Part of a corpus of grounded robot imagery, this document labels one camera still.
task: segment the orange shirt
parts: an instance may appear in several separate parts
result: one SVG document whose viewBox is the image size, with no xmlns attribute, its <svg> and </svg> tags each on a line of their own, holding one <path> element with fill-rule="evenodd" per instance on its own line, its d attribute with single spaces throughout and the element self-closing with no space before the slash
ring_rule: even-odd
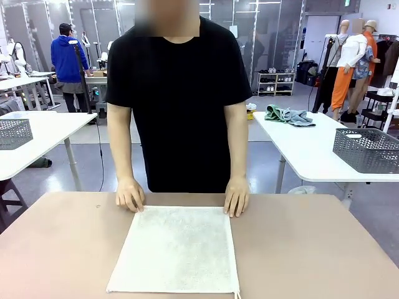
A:
<svg viewBox="0 0 399 299">
<path fill-rule="evenodd" d="M 366 37 L 367 39 L 367 45 L 370 45 L 373 49 L 373 56 L 374 58 L 377 58 L 377 42 L 375 41 L 373 35 L 369 32 L 369 31 L 365 31 L 363 33 L 363 35 Z M 374 62 L 370 62 L 370 70 L 372 71 L 372 76 L 370 77 L 370 79 L 374 76 L 374 69 L 375 69 L 375 63 Z"/>
</svg>

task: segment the man in black t-shirt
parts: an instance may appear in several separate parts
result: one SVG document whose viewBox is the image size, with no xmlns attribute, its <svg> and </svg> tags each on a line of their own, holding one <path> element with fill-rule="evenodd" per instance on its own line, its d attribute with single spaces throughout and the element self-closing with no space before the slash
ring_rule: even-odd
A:
<svg viewBox="0 0 399 299">
<path fill-rule="evenodd" d="M 152 192 L 225 192 L 225 213 L 239 216 L 249 196 L 245 100 L 251 89 L 236 39 L 199 17 L 196 0 L 145 3 L 145 25 L 117 39 L 108 56 L 116 203 L 143 210 L 132 169 L 133 112 Z"/>
</svg>

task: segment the person in blue jacket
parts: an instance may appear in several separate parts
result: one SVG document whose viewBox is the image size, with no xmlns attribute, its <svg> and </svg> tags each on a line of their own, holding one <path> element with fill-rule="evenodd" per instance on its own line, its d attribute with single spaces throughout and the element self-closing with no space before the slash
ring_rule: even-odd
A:
<svg viewBox="0 0 399 299">
<path fill-rule="evenodd" d="M 77 39 L 73 37 L 73 30 L 70 24 L 62 23 L 59 29 L 60 36 L 51 43 L 51 62 L 55 67 L 58 81 L 55 87 L 62 91 L 68 112 L 76 112 L 74 94 L 78 99 L 80 111 L 87 112 L 78 60 L 74 46 L 69 44 L 70 40 Z M 79 46 L 83 68 L 87 76 L 91 77 L 89 66 L 87 65 L 87 60 L 79 41 L 77 45 Z"/>
</svg>

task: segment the black cap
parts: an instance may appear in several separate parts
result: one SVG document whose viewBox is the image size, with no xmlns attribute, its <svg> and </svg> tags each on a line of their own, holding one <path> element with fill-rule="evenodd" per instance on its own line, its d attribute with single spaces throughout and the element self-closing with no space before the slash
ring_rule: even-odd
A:
<svg viewBox="0 0 399 299">
<path fill-rule="evenodd" d="M 72 30 L 72 25 L 71 24 L 67 24 L 67 23 L 62 23 L 62 24 L 60 24 L 60 31 L 62 31 L 62 32 L 73 31 Z"/>
</svg>

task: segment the beige hat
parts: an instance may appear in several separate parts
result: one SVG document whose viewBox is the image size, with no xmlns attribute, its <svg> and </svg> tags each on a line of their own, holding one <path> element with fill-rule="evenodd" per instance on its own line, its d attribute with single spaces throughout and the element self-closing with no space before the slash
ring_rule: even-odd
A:
<svg viewBox="0 0 399 299">
<path fill-rule="evenodd" d="M 376 20 L 368 20 L 365 24 L 365 27 L 372 27 L 374 31 L 377 31 L 377 21 Z"/>
</svg>

